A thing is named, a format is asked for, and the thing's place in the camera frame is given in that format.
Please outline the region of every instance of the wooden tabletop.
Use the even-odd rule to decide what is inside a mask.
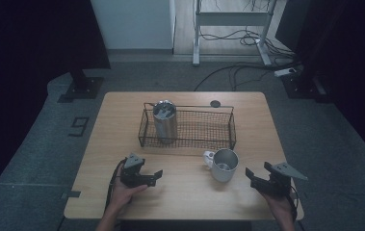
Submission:
[[[219,183],[203,162],[203,148],[141,147],[143,103],[168,99],[177,105],[208,106],[219,100],[234,107],[240,163],[233,178]],[[246,167],[269,179],[264,162],[285,162],[266,98],[261,92],[109,92],[105,95],[89,144],[65,206],[67,218],[101,218],[117,163],[131,152],[145,158],[141,174],[163,170],[156,187],[133,197],[122,219],[273,219],[266,201],[245,176]],[[301,205],[299,216],[303,217]]]

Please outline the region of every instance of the person's left hand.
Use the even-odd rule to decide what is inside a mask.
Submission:
[[[108,207],[113,209],[114,211],[119,212],[124,205],[126,205],[130,200],[133,194],[142,192],[148,188],[148,185],[141,185],[136,188],[128,188],[119,179],[121,175],[123,164],[121,164],[118,168],[116,182],[114,184],[114,189],[111,194],[110,204]]]

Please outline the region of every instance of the wire basket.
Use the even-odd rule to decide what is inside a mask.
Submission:
[[[233,149],[236,144],[233,107],[177,106],[177,138],[162,143],[158,138],[152,103],[144,103],[138,138],[141,146]]]

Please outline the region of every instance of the wooden floor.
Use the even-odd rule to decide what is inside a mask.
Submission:
[[[254,8],[252,0],[202,0],[202,12],[265,12],[268,3],[271,0],[256,0]],[[270,25],[268,39],[276,41],[275,31],[280,21],[287,0],[277,0],[274,16]],[[176,8],[176,26],[174,54],[187,55],[193,54],[193,42],[195,37],[194,11],[196,3],[194,0],[175,0]],[[225,37],[234,32],[245,30],[244,26],[203,26],[201,33],[203,35],[214,35],[217,37]],[[248,27],[248,30],[261,34],[263,27]],[[238,33],[232,38],[240,38],[245,34]],[[285,46],[275,42],[275,46],[285,48]],[[232,55],[232,56],[252,56],[259,55],[255,46],[245,46],[238,39],[227,40],[205,40],[200,38],[200,54],[201,55]]]

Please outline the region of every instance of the gray carpet floor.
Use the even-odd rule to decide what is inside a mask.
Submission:
[[[104,94],[192,91],[208,74],[232,64],[201,62],[200,67],[193,67],[190,62],[114,62],[111,70],[86,71],[88,77],[104,77],[95,99],[72,103],[58,103],[71,83],[70,76],[51,81],[37,121],[0,177],[0,230],[93,230],[98,220],[67,219],[63,213]],[[305,212],[297,230],[365,230],[363,140],[333,104],[289,99],[272,72],[244,69],[238,73],[237,83],[246,81],[237,91],[265,93],[288,163],[309,178],[295,180]],[[197,90],[230,91],[228,69],[210,77]],[[69,135],[79,132],[79,128],[71,127],[76,117],[89,118],[82,137]],[[271,220],[246,225],[231,222],[220,227],[278,230]],[[175,230],[161,223],[145,224],[144,228]]]

